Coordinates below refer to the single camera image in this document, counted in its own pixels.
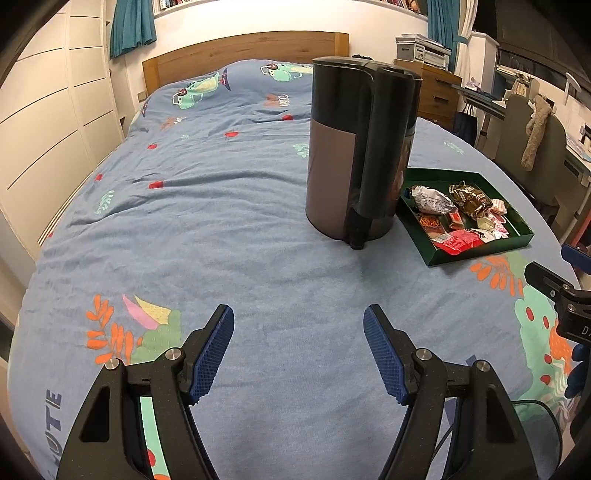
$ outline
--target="white curtain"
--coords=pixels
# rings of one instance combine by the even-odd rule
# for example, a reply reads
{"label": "white curtain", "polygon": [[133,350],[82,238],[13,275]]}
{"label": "white curtain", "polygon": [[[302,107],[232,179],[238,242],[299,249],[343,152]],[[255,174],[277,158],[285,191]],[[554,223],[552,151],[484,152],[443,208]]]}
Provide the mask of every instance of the white curtain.
{"label": "white curtain", "polygon": [[[461,2],[458,35],[470,40],[472,27],[476,19],[476,10],[478,10],[478,0],[461,0]],[[468,45],[465,43],[458,42],[457,44],[457,60],[454,73],[462,77],[462,86],[465,86],[470,80],[470,54],[468,53]]]}

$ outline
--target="wooden headboard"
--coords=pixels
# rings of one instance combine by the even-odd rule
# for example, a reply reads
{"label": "wooden headboard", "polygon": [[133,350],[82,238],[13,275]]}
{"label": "wooden headboard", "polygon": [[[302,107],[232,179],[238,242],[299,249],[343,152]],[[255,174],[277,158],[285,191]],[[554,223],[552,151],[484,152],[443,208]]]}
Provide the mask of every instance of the wooden headboard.
{"label": "wooden headboard", "polygon": [[169,83],[213,72],[247,59],[312,63],[316,57],[349,56],[349,34],[315,31],[248,33],[196,43],[143,62],[148,95]]}

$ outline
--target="green tray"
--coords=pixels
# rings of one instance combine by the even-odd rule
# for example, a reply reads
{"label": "green tray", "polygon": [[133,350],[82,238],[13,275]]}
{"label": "green tray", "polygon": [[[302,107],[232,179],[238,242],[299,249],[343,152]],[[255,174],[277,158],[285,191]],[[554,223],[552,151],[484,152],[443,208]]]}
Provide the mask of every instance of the green tray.
{"label": "green tray", "polygon": [[[451,197],[449,195],[449,186],[451,184],[460,183],[462,180],[467,184],[482,190],[489,198],[501,199],[505,202],[507,208],[505,219],[507,222],[504,224],[504,227],[509,232],[509,238],[501,238],[499,240],[488,242],[479,247],[466,250],[459,255],[450,255],[433,245],[433,242],[431,242],[431,239],[414,216],[414,212],[418,212],[418,210],[416,210],[413,199],[405,198],[404,191],[413,185],[424,185],[432,189],[437,189],[448,197]],[[429,267],[515,250],[516,248],[521,248],[529,244],[534,236],[534,233],[531,231],[527,223],[525,223],[525,220],[521,218],[519,213],[517,213],[517,211],[505,200],[503,195],[501,195],[496,188],[488,183],[479,173],[468,171],[408,168],[404,184],[402,185],[402,196],[398,202],[396,214],[406,227],[406,230],[413,239],[414,244],[417,246],[421,257]],[[462,218],[464,219],[467,228],[476,228],[475,221],[469,219],[465,215],[462,215]]]}

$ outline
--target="metal bolt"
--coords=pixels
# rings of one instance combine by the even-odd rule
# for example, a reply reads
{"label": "metal bolt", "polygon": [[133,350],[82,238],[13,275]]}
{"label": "metal bolt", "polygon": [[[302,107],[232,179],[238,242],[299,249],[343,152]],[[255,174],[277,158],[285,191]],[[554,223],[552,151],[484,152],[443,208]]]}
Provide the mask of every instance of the metal bolt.
{"label": "metal bolt", "polygon": [[117,368],[119,366],[119,359],[118,358],[109,358],[106,362],[105,362],[105,368],[107,370],[114,370],[115,368]]}
{"label": "metal bolt", "polygon": [[179,356],[181,356],[182,352],[180,348],[171,348],[170,350],[166,350],[166,358],[169,360],[176,360]]}
{"label": "metal bolt", "polygon": [[433,354],[427,350],[426,348],[420,348],[416,352],[417,358],[420,360],[430,360],[433,357]]}
{"label": "metal bolt", "polygon": [[476,368],[481,372],[488,372],[491,370],[491,365],[486,360],[478,360],[476,362]]}

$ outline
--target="blue glove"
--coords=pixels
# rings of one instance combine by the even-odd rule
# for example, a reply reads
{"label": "blue glove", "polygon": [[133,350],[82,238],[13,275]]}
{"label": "blue glove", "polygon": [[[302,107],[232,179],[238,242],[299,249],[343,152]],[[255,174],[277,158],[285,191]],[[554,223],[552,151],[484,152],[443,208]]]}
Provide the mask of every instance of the blue glove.
{"label": "blue glove", "polygon": [[564,392],[566,398],[573,398],[583,391],[587,380],[587,371],[589,370],[590,353],[591,349],[588,346],[578,344],[573,348],[573,361],[581,363],[573,369],[566,380],[567,387]]}

